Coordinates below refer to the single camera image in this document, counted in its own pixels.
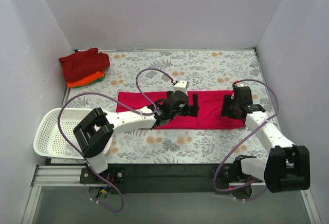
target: basket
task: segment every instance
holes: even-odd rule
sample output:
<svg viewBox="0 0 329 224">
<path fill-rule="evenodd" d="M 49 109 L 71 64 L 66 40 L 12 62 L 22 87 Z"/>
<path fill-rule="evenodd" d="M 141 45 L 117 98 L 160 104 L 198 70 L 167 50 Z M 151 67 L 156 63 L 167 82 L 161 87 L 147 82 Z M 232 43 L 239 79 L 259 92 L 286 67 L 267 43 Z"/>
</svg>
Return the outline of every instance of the basket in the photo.
<svg viewBox="0 0 329 224">
<path fill-rule="evenodd" d="M 49 111 L 42 119 L 36 132 L 33 148 L 34 151 L 46 157 L 57 157 L 67 159 L 82 159 L 80 155 L 68 155 L 65 153 L 66 140 L 60 134 L 57 126 L 57 118 L 60 108 Z M 83 120 L 92 109 L 66 108 L 61 116 L 61 127 L 69 140 L 74 139 L 73 129 Z M 113 138 L 107 143 L 104 153 L 109 150 Z"/>
</svg>

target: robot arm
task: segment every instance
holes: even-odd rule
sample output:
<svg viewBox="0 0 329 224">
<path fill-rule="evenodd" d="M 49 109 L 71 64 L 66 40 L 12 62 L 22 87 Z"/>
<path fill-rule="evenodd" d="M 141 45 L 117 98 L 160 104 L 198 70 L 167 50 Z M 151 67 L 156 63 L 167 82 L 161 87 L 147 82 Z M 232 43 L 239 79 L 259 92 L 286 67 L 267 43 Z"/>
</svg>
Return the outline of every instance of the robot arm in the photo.
<svg viewBox="0 0 329 224">
<path fill-rule="evenodd" d="M 197 95 L 193 95 L 193 105 L 189 105 L 187 88 L 187 81 L 177 81 L 167 99 L 155 102 L 157 110 L 149 116 L 142 113 L 152 113 L 153 105 L 136 110 L 139 114 L 132 111 L 105 113 L 101 108 L 93 109 L 73 131 L 84 158 L 97 173 L 101 173 L 108 167 L 103 150 L 111 137 L 131 130 L 166 125 L 178 115 L 197 117 Z"/>
<path fill-rule="evenodd" d="M 251 90 L 244 85 L 233 85 L 233 96 L 225 96 L 222 116 L 241 119 L 254 131 L 267 120 L 265 109 L 253 104 Z M 296 146 L 278 128 L 267 123 L 255 134 L 268 152 L 266 159 L 238 156 L 237 172 L 263 180 L 271 192 L 306 190 L 310 186 L 309 152 Z"/>
</svg>

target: stack of folded cloth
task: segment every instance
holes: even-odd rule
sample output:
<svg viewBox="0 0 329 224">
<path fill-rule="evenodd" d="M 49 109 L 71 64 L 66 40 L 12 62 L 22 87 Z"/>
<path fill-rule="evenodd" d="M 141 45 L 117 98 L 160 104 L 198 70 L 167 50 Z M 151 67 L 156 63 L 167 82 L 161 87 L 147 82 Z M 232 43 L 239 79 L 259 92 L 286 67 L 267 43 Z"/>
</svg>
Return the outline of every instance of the stack of folded cloth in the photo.
<svg viewBox="0 0 329 224">
<path fill-rule="evenodd" d="M 104 70 L 109 67 L 109 57 L 98 48 L 75 52 L 59 58 L 67 87 L 77 88 L 102 81 Z"/>
</svg>

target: red fabric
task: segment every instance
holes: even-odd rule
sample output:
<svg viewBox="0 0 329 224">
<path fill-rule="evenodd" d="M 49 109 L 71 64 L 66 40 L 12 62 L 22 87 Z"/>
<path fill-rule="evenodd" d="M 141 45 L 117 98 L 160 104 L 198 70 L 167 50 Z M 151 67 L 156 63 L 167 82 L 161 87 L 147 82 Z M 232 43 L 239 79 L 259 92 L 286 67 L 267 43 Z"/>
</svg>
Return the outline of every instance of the red fabric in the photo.
<svg viewBox="0 0 329 224">
<path fill-rule="evenodd" d="M 109 67 L 109 57 L 99 53 L 98 48 L 75 52 L 67 57 L 59 58 L 66 82 L 75 82 L 97 71 Z"/>
<path fill-rule="evenodd" d="M 167 98 L 166 92 L 146 92 L 152 101 Z M 241 120 L 221 116 L 222 104 L 225 95 L 232 95 L 233 90 L 216 91 L 189 91 L 189 103 L 192 104 L 192 95 L 198 94 L 200 107 L 198 117 L 177 116 L 169 124 L 158 129 L 234 129 L 243 127 Z M 150 104 L 141 93 L 119 92 L 118 100 L 133 109 L 139 109 Z M 117 105 L 116 112 L 127 111 Z"/>
</svg>

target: floral tablecloth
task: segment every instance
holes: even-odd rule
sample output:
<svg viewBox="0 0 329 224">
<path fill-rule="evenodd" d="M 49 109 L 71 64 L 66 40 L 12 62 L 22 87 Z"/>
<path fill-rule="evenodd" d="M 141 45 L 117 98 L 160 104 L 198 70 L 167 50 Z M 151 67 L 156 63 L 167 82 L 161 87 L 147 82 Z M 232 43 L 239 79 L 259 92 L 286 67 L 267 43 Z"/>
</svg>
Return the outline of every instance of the floral tablecloth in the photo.
<svg viewBox="0 0 329 224">
<path fill-rule="evenodd" d="M 138 92 L 136 74 L 144 68 L 156 67 L 177 80 L 188 80 L 189 90 L 231 89 L 232 82 L 240 79 L 262 80 L 254 51 L 129 51 L 108 52 L 111 66 L 105 79 L 78 89 L 71 89 L 69 97 L 95 91 L 118 97 L 118 92 Z M 143 73 L 139 80 L 143 91 L 168 91 L 169 79 L 159 72 Z M 254 103 L 260 103 L 272 113 L 266 89 L 257 83 L 251 87 Z M 69 107 L 102 107 L 115 111 L 116 103 L 99 96 L 85 96 Z M 219 163 L 227 153 L 250 131 L 233 130 L 135 130 L 119 134 L 106 154 L 108 163 Z M 228 160 L 244 154 L 266 156 L 257 139 L 251 137 Z M 70 163 L 72 160 L 55 158 L 52 163 Z"/>
</svg>

